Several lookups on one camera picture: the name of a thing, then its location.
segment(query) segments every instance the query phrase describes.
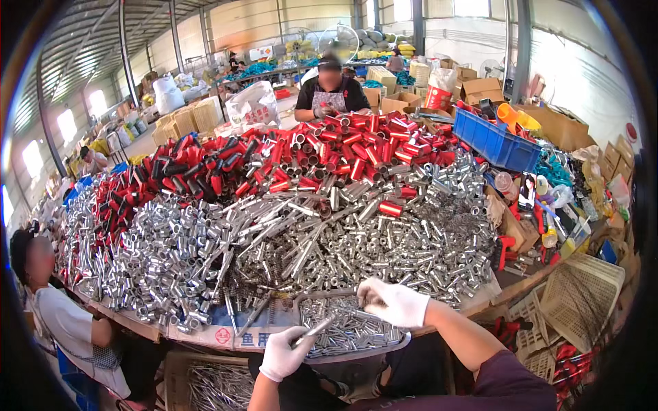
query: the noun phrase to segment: orange funnel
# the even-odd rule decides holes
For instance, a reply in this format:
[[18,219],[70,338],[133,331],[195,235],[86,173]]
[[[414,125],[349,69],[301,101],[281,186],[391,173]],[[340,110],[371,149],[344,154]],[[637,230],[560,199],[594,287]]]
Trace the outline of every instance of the orange funnel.
[[510,133],[516,135],[517,134],[517,120],[519,119],[519,114],[515,109],[512,108],[507,103],[503,103],[498,106],[498,110],[496,112],[498,115],[498,118],[507,124],[507,129],[509,130]]

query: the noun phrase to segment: cap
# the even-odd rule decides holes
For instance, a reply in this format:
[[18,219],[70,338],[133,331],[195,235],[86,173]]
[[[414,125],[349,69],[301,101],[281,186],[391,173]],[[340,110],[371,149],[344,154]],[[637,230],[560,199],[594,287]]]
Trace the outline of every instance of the cap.
[[340,61],[333,55],[326,55],[320,59],[320,62],[318,63],[318,71],[323,71],[323,70],[335,70],[335,71],[340,71],[342,69],[342,65],[340,64]]
[[87,155],[88,152],[89,152],[89,147],[87,147],[86,145],[83,146],[80,149],[80,158],[84,158]]

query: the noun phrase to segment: white glove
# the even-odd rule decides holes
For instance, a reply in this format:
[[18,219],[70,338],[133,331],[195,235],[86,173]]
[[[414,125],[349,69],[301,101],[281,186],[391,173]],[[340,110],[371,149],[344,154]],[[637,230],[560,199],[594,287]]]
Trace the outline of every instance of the white glove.
[[422,327],[429,295],[419,294],[400,284],[368,278],[359,284],[359,304],[366,312],[398,327]]
[[265,357],[259,370],[272,381],[280,383],[285,377],[297,371],[304,356],[311,350],[315,338],[304,338],[297,348],[290,348],[290,343],[302,336],[309,329],[290,327],[280,333],[272,334],[267,339]]

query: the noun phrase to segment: smartphone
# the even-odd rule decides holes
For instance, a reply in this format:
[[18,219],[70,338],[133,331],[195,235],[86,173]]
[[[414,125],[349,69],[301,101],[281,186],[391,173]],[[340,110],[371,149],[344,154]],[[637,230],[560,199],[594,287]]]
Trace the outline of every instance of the smartphone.
[[532,212],[534,210],[534,199],[537,188],[537,175],[523,172],[521,185],[519,187],[519,208]]

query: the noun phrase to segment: worker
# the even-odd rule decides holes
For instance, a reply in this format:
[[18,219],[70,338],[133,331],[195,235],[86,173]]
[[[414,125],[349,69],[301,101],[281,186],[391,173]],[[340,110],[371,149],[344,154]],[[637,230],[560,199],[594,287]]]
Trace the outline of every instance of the worker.
[[[548,382],[532,374],[489,331],[470,321],[443,302],[431,299],[400,284],[369,278],[359,285],[357,296],[366,312],[404,328],[432,326],[437,333],[412,339],[400,351],[386,356],[388,368],[375,381],[375,399],[351,405],[345,397],[345,384],[318,376],[306,364],[305,355],[315,342],[304,339],[298,347],[290,343],[308,331],[291,327],[269,336],[265,355],[249,359],[250,370],[262,361],[255,378],[248,411],[368,411],[405,410],[532,410],[554,411],[555,391]],[[436,395],[445,392],[437,375],[441,368],[432,363],[441,356],[440,338],[474,376],[469,396]],[[434,354],[414,352],[415,342],[439,341]]]
[[87,146],[80,149],[80,158],[85,162],[82,166],[82,176],[87,174],[93,176],[107,169],[107,157]]
[[38,226],[17,230],[9,254],[14,273],[29,289],[30,306],[40,327],[76,367],[114,395],[130,402],[147,401],[155,393],[155,373],[170,346],[168,341],[154,344],[115,332],[116,324],[107,318],[95,320],[50,285],[55,253],[46,237],[35,237],[37,231]]
[[386,68],[388,68],[388,71],[391,73],[399,73],[401,72],[405,67],[405,61],[402,58],[402,54],[400,53],[400,49],[397,47],[393,49],[393,55],[388,57],[388,61],[386,62]]
[[340,61],[327,55],[318,63],[318,76],[299,90],[295,120],[310,122],[336,112],[370,112],[370,104],[358,81],[344,76]]
[[232,51],[228,54],[228,66],[230,67],[231,73],[238,71],[238,61],[236,60],[236,55]]

